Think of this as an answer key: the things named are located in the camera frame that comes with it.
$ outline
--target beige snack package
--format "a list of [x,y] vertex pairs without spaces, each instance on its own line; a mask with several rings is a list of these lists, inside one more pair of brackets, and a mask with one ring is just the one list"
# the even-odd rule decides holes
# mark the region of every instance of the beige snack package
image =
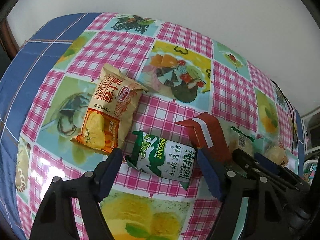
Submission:
[[121,148],[143,91],[148,90],[105,64],[84,117],[81,134],[71,140],[105,155],[115,147]]

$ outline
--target white wall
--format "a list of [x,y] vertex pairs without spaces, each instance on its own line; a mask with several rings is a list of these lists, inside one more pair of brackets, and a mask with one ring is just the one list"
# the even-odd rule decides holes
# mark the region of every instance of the white wall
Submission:
[[20,0],[8,16],[19,45],[48,20],[122,12],[178,23],[258,66],[300,114],[320,105],[320,30],[300,0]]

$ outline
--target silver screw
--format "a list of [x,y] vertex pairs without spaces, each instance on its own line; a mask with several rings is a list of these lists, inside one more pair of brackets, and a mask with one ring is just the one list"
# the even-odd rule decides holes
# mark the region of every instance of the silver screw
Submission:
[[266,183],[268,181],[268,179],[266,177],[260,177],[260,181],[262,183]]
[[233,177],[236,175],[236,173],[235,173],[234,171],[228,171],[228,172],[227,172],[227,175],[228,175],[229,177],[233,178]]
[[85,176],[86,178],[92,177],[92,176],[93,176],[93,171],[86,171],[85,174],[84,174],[84,176]]
[[53,182],[58,182],[60,179],[61,179],[60,177],[54,176],[54,177],[52,178],[52,181],[53,181]]

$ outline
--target snack package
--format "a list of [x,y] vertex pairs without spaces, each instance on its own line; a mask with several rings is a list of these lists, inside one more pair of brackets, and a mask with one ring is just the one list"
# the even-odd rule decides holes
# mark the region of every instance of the snack package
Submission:
[[208,147],[212,157],[218,162],[232,160],[219,120],[208,112],[175,123],[188,129],[189,138],[194,147]]
[[289,162],[280,137],[276,142],[273,142],[269,146],[268,150],[264,153],[264,156],[282,167],[287,166]]
[[138,137],[131,157],[125,157],[128,165],[147,174],[180,181],[187,190],[196,150],[143,131],[132,133]]
[[234,126],[230,128],[230,143],[229,143],[229,151],[232,154],[235,149],[241,149],[251,157],[254,156],[254,151],[252,147],[252,143],[254,139],[250,136],[245,135],[239,129]]
[[84,117],[81,134],[71,140],[105,155],[113,148],[121,148],[143,91],[148,90],[105,64]]

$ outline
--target green package seal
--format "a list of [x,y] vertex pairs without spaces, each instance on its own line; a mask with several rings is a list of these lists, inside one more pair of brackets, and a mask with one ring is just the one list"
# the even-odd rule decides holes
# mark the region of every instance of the green package seal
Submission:
[[132,133],[137,135],[137,139],[131,157],[125,157],[127,164],[150,175],[179,181],[187,190],[196,150],[143,131]]

